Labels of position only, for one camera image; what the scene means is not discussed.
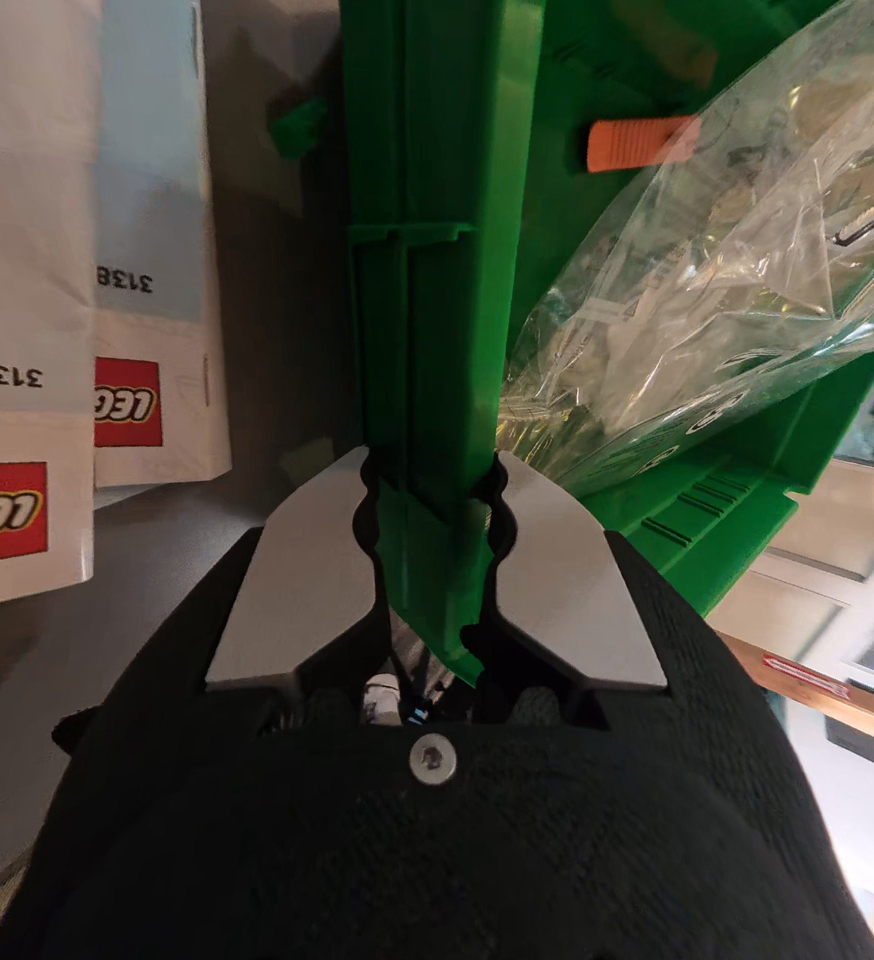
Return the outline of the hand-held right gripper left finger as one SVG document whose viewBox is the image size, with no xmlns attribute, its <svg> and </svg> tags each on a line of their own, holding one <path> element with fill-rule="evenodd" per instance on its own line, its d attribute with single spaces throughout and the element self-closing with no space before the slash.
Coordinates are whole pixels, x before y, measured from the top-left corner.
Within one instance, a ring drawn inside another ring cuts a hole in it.
<svg viewBox="0 0 874 960">
<path fill-rule="evenodd" d="M 361 694 L 392 651 L 365 446 L 268 517 L 205 675 L 211 690 Z"/>
</svg>

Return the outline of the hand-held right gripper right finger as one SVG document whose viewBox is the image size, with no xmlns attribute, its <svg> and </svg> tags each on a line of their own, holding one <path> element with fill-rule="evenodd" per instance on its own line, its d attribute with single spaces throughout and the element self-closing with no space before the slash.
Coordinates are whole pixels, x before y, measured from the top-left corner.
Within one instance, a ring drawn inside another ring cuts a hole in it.
<svg viewBox="0 0 874 960">
<path fill-rule="evenodd" d="M 668 682 L 600 522 L 513 454 L 495 455 L 478 493 L 491 549 L 467 652 L 509 694 L 548 686 L 659 692 Z"/>
</svg>

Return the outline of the green plastic bin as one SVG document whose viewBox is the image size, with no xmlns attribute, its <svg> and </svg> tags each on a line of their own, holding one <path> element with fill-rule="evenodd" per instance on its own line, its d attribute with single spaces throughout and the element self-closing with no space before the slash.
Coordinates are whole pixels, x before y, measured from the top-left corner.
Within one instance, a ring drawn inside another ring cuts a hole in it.
<svg viewBox="0 0 874 960">
<path fill-rule="evenodd" d="M 474 491 L 500 452 L 521 331 L 608 206 L 656 167 L 588 174 L 590 126 L 700 117 L 840 3 L 341 2 L 379 550 L 391 607 L 464 680 L 480 666 L 459 632 L 479 616 L 491 558 Z M 706 616 L 837 449 L 820 470 L 698 455 L 586 498 L 565 491 Z"/>
</svg>

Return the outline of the clear plastic bag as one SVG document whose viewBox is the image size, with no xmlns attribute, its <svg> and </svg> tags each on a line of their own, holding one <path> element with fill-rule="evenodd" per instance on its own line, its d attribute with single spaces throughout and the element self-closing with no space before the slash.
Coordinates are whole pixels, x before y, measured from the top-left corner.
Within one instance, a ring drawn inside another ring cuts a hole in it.
<svg viewBox="0 0 874 960">
<path fill-rule="evenodd" d="M 612 435 L 874 349 L 874 2 L 841 2 L 714 99 L 527 318 L 500 416 Z"/>
<path fill-rule="evenodd" d="M 873 384 L 874 346 L 845 337 L 794 361 L 745 366 L 702 397 L 614 437 L 571 392 L 545 414 L 502 402 L 496 446 L 581 499 L 698 455 L 773 473 L 789 470 L 790 460 L 797 471 L 803 462 L 819 471 Z"/>
</svg>

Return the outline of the green lego brick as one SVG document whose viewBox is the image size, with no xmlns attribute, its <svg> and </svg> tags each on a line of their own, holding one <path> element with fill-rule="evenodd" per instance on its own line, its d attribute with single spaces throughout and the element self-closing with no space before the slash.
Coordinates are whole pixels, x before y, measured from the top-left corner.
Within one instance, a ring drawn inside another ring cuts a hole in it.
<svg viewBox="0 0 874 960">
<path fill-rule="evenodd" d="M 300 161 L 321 144 L 330 116 L 328 100 L 312 97 L 269 120 L 267 134 L 282 160 Z"/>
</svg>

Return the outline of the red arrow sign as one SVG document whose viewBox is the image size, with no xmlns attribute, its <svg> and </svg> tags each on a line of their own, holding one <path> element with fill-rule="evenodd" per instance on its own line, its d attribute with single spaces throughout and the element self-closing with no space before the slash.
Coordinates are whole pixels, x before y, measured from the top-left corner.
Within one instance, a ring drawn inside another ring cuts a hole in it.
<svg viewBox="0 0 874 960">
<path fill-rule="evenodd" d="M 844 682 L 816 673 L 775 654 L 765 654 L 762 663 L 768 669 L 775 670 L 805 686 L 826 691 L 833 698 L 852 701 L 851 688 Z"/>
</svg>

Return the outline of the white instruction booklet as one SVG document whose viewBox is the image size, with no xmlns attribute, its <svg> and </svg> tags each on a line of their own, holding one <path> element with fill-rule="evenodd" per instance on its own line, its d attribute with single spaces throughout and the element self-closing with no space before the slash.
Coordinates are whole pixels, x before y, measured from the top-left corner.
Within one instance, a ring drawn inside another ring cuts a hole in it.
<svg viewBox="0 0 874 960">
<path fill-rule="evenodd" d="M 0 603 L 92 574 L 102 8 L 0 1 Z"/>
<path fill-rule="evenodd" d="M 95 487 L 230 470 L 200 2 L 106 1 Z"/>
</svg>

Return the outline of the orange brick separator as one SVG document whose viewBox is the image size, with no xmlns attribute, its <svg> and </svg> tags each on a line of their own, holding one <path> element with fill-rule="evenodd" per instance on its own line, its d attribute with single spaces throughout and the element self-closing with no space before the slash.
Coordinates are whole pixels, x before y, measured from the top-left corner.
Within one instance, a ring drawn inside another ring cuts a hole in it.
<svg viewBox="0 0 874 960">
<path fill-rule="evenodd" d="M 702 119 L 675 116 L 594 122 L 587 134 L 588 174 L 638 170 L 690 160 Z"/>
</svg>

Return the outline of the wooden post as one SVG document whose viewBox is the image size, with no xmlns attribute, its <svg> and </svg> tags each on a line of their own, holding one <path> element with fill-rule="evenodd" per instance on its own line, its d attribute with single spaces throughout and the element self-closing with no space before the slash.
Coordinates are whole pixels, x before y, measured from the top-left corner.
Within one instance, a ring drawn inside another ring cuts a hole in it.
<svg viewBox="0 0 874 960">
<path fill-rule="evenodd" d="M 765 667 L 762 663 L 763 656 L 773 653 L 744 642 L 720 630 L 716 633 L 740 662 L 750 679 L 759 687 L 814 709 L 820 714 L 824 714 L 874 738 L 874 693 L 854 687 L 846 681 L 839 680 L 839 682 L 845 683 L 851 688 L 852 701 L 847 702 L 842 699 L 833 698 L 829 696 L 826 691 L 819 690 L 814 686 L 804 685 L 775 670 Z M 773 655 L 788 660 L 788 658 L 781 655 Z"/>
</svg>

